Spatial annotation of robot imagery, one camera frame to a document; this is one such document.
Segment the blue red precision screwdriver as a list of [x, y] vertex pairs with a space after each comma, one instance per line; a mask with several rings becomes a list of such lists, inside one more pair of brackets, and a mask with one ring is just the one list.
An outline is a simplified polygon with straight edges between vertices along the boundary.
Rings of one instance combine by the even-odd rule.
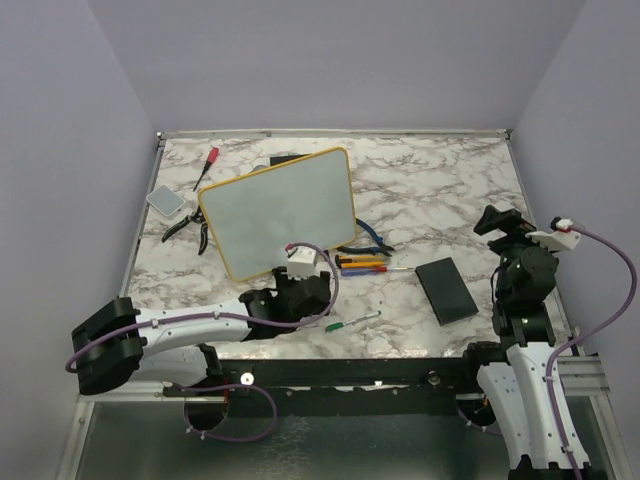
[[344, 268], [340, 271], [343, 277], [356, 277], [366, 275], [378, 275], [384, 273], [398, 273], [412, 271], [411, 267], [362, 267], [362, 268]]

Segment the yellow framed whiteboard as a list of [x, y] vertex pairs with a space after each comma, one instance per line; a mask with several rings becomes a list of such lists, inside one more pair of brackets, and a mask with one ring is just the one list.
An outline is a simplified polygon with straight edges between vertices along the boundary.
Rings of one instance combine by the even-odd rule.
[[228, 277], [286, 263], [285, 247], [331, 250], [357, 235], [348, 152], [334, 147], [205, 187], [197, 195]]

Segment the blue handled cutting pliers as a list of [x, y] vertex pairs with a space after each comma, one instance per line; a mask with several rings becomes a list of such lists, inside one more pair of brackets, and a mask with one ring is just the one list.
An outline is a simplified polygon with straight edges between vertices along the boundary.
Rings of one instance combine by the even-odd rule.
[[349, 254], [349, 255], [384, 255], [387, 257], [391, 257], [395, 252], [395, 249], [384, 242], [382, 236], [378, 235], [375, 230], [368, 225], [363, 220], [357, 218], [356, 225], [359, 226], [362, 230], [364, 230], [373, 240], [373, 246], [366, 247], [348, 247], [341, 246], [338, 247], [337, 250], [341, 253]]

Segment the orange pen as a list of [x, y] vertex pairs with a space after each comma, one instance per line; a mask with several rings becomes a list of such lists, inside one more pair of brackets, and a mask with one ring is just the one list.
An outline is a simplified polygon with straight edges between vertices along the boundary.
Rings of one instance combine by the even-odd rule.
[[386, 267], [385, 262], [349, 262], [342, 263], [340, 268], [343, 270], [353, 270], [353, 269], [380, 269]]

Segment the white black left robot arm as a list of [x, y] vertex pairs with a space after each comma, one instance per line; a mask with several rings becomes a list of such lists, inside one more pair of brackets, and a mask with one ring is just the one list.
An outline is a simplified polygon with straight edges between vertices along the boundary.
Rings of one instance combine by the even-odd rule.
[[73, 355], [66, 370], [80, 394], [104, 394], [138, 377], [189, 384], [206, 395], [220, 385], [215, 343], [270, 340], [312, 323], [332, 308], [331, 274], [294, 279], [273, 269], [272, 288], [203, 307], [149, 310], [117, 297], [71, 333]]

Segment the small white square device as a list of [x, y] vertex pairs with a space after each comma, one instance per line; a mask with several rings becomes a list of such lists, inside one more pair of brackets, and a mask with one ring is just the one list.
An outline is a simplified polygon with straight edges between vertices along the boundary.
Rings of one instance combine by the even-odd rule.
[[174, 218], [186, 204], [184, 198], [166, 185], [161, 185], [151, 191], [146, 196], [146, 201], [156, 212], [167, 219]]

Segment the white green whiteboard marker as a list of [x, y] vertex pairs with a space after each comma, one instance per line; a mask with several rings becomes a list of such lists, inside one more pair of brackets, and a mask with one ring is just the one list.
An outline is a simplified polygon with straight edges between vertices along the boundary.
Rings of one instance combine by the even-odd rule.
[[335, 323], [332, 323], [330, 325], [327, 325], [325, 327], [324, 331], [325, 332], [333, 332], [333, 331], [336, 331], [336, 330], [339, 330], [339, 329], [342, 329], [342, 328], [345, 328], [345, 327], [348, 327], [348, 326], [352, 326], [352, 325], [358, 324], [360, 322], [363, 322], [363, 321], [366, 321], [366, 320], [369, 320], [369, 319], [375, 319], [375, 318], [379, 317], [380, 315], [381, 315], [381, 311], [380, 310], [372, 311], [372, 312], [369, 312], [369, 313], [367, 313], [365, 315], [361, 315], [361, 316], [359, 316], [357, 318], [354, 318], [354, 319], [351, 319], [351, 320], [339, 321], [339, 322], [335, 322]]

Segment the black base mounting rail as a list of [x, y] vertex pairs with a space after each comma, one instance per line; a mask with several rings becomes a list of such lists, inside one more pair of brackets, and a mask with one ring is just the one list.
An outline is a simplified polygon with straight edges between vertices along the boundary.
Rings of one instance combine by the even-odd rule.
[[475, 379], [478, 364], [449, 358], [220, 360], [203, 352], [206, 376], [191, 387], [173, 384], [164, 396], [183, 400], [191, 414], [219, 411], [236, 418], [337, 417], [463, 412], [480, 425], [494, 422]]

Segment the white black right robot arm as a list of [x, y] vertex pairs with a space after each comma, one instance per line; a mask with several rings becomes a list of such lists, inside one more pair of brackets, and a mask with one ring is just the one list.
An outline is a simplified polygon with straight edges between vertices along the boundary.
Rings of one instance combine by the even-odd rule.
[[461, 383], [481, 391], [509, 455], [511, 479], [600, 479], [568, 408], [558, 346], [545, 301], [556, 287], [557, 253], [581, 240], [568, 219], [544, 232], [517, 209], [487, 206], [474, 227], [493, 231], [499, 265], [491, 279], [492, 324], [499, 340], [469, 345], [459, 367]]

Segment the black rectangular eraser block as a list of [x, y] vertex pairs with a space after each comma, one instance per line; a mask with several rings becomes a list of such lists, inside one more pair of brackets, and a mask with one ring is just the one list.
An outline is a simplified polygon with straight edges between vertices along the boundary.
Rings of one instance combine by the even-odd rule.
[[479, 312], [451, 257], [420, 265], [415, 273], [440, 326]]

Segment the red handled screwdriver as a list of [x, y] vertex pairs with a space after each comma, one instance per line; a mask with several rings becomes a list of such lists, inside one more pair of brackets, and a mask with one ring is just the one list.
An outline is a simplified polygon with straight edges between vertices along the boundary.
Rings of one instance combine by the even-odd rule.
[[196, 192], [198, 190], [198, 187], [199, 187], [201, 181], [203, 180], [205, 175], [208, 173], [208, 171], [211, 169], [212, 165], [215, 163], [215, 161], [217, 160], [218, 156], [219, 156], [219, 148], [218, 147], [213, 147], [210, 150], [210, 152], [209, 152], [209, 154], [208, 154], [208, 156], [207, 156], [207, 158], [205, 160], [205, 163], [204, 163], [203, 169], [201, 171], [201, 174], [200, 174], [198, 180], [196, 181], [196, 183], [195, 183], [195, 185], [194, 185], [194, 187], [192, 189], [193, 192]]

